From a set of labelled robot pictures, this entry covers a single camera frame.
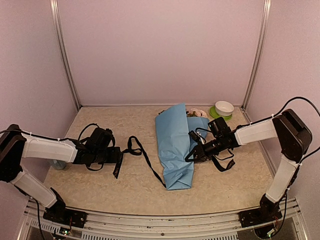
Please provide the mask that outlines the blue wrapping paper sheet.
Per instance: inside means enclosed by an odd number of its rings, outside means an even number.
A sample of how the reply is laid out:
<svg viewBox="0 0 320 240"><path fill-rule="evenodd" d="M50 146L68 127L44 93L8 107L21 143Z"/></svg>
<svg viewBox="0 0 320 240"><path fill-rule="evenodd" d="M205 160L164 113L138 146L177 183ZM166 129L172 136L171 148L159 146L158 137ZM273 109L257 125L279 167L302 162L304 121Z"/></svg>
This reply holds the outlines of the blue wrapping paper sheet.
<svg viewBox="0 0 320 240"><path fill-rule="evenodd" d="M206 117L188 117L184 103L169 107L155 117L158 157L163 166L163 178L168 191L192 187L194 163L185 157L197 145L189 136L196 128L208 128Z"/></svg>

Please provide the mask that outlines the fake flower bunch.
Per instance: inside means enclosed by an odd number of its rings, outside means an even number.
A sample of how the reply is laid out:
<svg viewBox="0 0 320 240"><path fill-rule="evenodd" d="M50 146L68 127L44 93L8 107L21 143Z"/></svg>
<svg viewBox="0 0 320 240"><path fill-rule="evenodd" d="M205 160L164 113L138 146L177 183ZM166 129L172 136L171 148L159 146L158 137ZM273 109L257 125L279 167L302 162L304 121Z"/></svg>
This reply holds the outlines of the fake flower bunch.
<svg viewBox="0 0 320 240"><path fill-rule="evenodd" d="M183 109L181 107L171 107L166 110L162 110L158 113L158 115L164 114L164 113L170 113L173 114L177 112L178 114L182 114ZM204 110L198 109L198 108L190 108L185 109L185 115L187 118L209 118L207 113Z"/></svg>

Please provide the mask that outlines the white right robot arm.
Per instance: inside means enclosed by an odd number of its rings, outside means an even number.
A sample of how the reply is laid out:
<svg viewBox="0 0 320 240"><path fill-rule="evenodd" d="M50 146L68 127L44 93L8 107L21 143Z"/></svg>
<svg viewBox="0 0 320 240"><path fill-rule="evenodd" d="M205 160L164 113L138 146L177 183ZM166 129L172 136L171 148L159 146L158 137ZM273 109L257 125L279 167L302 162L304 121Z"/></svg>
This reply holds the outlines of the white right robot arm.
<svg viewBox="0 0 320 240"><path fill-rule="evenodd" d="M225 169L217 163L217 156L225 150L233 150L255 142L278 144L279 160L273 180L265 192L265 198L273 204L278 203L294 182L294 175L301 166L303 158L310 147L313 135L307 125L293 109L286 109L277 116L270 116L232 130L223 117L208 123L208 131L214 139L203 143L196 130L189 136L196 145L185 157L186 162L204 162L211 160L221 171Z"/></svg>

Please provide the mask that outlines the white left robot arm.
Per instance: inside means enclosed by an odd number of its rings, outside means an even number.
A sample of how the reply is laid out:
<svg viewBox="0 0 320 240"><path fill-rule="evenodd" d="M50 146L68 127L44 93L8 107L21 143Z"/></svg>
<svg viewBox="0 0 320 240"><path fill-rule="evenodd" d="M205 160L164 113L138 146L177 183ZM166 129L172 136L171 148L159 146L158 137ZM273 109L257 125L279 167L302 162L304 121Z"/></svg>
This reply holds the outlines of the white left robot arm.
<svg viewBox="0 0 320 240"><path fill-rule="evenodd" d="M0 180L35 199L63 223L70 218L64 200L56 190L46 187L25 168L22 161L27 159L43 160L49 164L84 165L90 169L92 164L119 166L123 153L116 146L113 132L97 124L90 136L77 138L38 135L22 130L17 124L11 124L0 132Z"/></svg>

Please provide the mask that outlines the white blue paper cup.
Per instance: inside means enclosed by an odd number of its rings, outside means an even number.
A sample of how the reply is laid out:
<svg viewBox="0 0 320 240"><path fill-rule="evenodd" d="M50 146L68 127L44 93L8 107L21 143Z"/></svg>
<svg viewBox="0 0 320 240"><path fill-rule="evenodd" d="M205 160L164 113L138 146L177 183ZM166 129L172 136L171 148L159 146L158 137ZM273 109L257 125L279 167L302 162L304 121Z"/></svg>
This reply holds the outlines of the white blue paper cup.
<svg viewBox="0 0 320 240"><path fill-rule="evenodd" d="M66 168L66 162L61 160L51 159L49 160L50 165L57 171L64 170Z"/></svg>

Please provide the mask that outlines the green plastic saucer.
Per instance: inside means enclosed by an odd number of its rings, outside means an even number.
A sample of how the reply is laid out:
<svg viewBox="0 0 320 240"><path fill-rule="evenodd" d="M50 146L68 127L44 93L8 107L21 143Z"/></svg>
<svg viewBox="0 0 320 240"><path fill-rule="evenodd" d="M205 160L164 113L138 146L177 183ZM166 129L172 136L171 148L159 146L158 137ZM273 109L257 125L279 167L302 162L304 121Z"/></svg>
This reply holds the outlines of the green plastic saucer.
<svg viewBox="0 0 320 240"><path fill-rule="evenodd" d="M217 119L217 118L220 118L222 117L225 121L228 121L228 120L231 120L232 119L232 114L229 115L229 116L222 116L222 115L219 115L217 112L216 112L216 108L215 106L211 106L210 109L209 109L209 114L211 117L213 117L214 119Z"/></svg>

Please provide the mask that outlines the white ceramic bowl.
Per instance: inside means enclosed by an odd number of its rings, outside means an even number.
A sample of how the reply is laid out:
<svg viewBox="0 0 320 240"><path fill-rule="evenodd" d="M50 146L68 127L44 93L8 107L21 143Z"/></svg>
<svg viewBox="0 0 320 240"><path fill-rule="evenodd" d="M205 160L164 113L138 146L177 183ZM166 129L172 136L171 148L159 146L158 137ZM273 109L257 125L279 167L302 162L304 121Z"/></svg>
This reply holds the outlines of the white ceramic bowl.
<svg viewBox="0 0 320 240"><path fill-rule="evenodd" d="M235 110L231 103L224 100L217 101L214 106L217 114L222 117L231 116Z"/></svg>

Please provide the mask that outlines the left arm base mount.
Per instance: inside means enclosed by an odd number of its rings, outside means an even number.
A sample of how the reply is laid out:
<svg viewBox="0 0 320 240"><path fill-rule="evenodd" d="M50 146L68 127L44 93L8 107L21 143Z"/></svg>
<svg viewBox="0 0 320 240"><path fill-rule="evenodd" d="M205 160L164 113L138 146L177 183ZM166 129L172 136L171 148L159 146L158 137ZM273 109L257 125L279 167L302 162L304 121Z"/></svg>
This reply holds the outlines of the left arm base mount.
<svg viewBox="0 0 320 240"><path fill-rule="evenodd" d="M68 225L69 227L84 228L88 214L84 211L74 210L66 207L62 197L52 187L50 188L56 196L56 202L51 207L46 207L43 214L45 220Z"/></svg>

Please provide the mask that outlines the aluminium table frame rail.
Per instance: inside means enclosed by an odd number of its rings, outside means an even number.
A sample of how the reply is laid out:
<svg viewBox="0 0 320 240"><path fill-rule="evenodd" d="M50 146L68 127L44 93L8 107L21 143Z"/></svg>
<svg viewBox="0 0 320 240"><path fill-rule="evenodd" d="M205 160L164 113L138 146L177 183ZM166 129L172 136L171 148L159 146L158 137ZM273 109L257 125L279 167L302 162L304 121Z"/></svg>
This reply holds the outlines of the aluminium table frame rail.
<svg viewBox="0 0 320 240"><path fill-rule="evenodd" d="M132 215L86 210L82 228L43 219L44 208L29 200L18 232L19 240L239 240L256 239L264 224L242 227L239 211L195 215Z"/></svg>

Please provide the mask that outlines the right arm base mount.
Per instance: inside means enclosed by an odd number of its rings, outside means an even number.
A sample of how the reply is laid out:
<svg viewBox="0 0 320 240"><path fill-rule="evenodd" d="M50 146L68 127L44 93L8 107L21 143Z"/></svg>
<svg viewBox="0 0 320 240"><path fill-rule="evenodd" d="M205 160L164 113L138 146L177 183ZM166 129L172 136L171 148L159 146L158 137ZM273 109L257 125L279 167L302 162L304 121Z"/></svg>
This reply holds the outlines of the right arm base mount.
<svg viewBox="0 0 320 240"><path fill-rule="evenodd" d="M258 208L243 210L238 213L241 227L246 228L272 222L276 218L281 219L283 215L279 204L280 201L272 202L264 194L260 199Z"/></svg>

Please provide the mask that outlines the left corner metal post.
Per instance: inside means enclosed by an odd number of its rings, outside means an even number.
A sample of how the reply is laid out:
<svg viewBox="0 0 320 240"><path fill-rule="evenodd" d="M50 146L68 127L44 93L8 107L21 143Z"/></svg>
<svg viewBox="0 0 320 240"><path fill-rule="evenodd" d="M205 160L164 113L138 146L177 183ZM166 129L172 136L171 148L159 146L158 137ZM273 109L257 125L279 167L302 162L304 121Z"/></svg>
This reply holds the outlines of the left corner metal post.
<svg viewBox="0 0 320 240"><path fill-rule="evenodd" d="M73 79L68 54L67 54L67 48L64 41L64 35L63 35L63 28L62 28L62 22L60 18L60 11L59 11L59 3L57 0L50 0L50 8L51 8L51 14L53 18L53 23L55 27L55 32L57 36L58 46L59 46L59 52L62 59L63 68L65 71L67 83L71 92L71 97L73 100L73 103L75 105L75 108L77 111L79 111L82 107L80 98L76 89L76 85Z"/></svg>

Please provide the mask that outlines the corner metal post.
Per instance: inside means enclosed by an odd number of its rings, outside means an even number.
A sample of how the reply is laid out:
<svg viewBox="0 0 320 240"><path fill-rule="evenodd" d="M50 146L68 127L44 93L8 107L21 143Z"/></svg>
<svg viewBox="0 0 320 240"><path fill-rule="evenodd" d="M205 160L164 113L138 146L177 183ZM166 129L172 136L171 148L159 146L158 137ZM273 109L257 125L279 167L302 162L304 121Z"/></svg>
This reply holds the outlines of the corner metal post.
<svg viewBox="0 0 320 240"><path fill-rule="evenodd" d="M64 41L64 35L63 35L63 28L62 28L62 22L60 18L60 11L59 11L59 3L57 0L50 0L50 8L51 8L51 14L53 18L53 23L55 27L55 32L57 36L58 46L59 46L59 52L62 59L63 68L65 71L67 83L71 92L71 97L73 100L73 103L75 105L75 108L77 111L79 111L82 107L80 98L76 89L76 85L73 79L68 54L67 54L67 48Z"/></svg>
<svg viewBox="0 0 320 240"><path fill-rule="evenodd" d="M263 2L263 11L262 11L262 18L261 18L259 35L258 35L257 47L256 47L255 55L254 55L252 69L250 72L249 82L248 82L246 92L244 95L244 99L243 99L242 105L241 105L241 108L243 109L243 111L246 111L249 106L250 99L251 99L251 96L252 96L253 90L254 90L254 85L255 85L255 82L257 79L257 74L258 74L260 62L262 59L265 39L266 39L266 35L267 35L267 30L268 30L271 5L272 5L271 0L265 0Z"/></svg>

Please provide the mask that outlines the right corner metal post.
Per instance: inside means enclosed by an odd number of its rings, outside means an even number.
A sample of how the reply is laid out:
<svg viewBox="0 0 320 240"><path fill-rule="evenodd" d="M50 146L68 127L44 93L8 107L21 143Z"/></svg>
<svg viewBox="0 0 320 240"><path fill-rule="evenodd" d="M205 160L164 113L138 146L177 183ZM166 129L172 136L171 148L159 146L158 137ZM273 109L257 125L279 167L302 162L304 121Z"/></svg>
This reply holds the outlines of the right corner metal post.
<svg viewBox="0 0 320 240"><path fill-rule="evenodd" d="M254 85L255 85L255 82L257 79L257 74L258 74L260 62L262 59L265 39L266 39L266 35L267 35L267 30L268 30L271 5L272 5L271 0L265 0L263 2L263 11L262 11L262 18L261 18L259 35L258 35L257 47L256 47L255 55L254 55L252 69L250 72L249 82L248 82L246 92L244 95L244 99L243 99L242 105L241 105L241 108L243 109L243 111L246 111L249 106L250 99L251 99L251 96L252 96L253 90L254 90Z"/></svg>

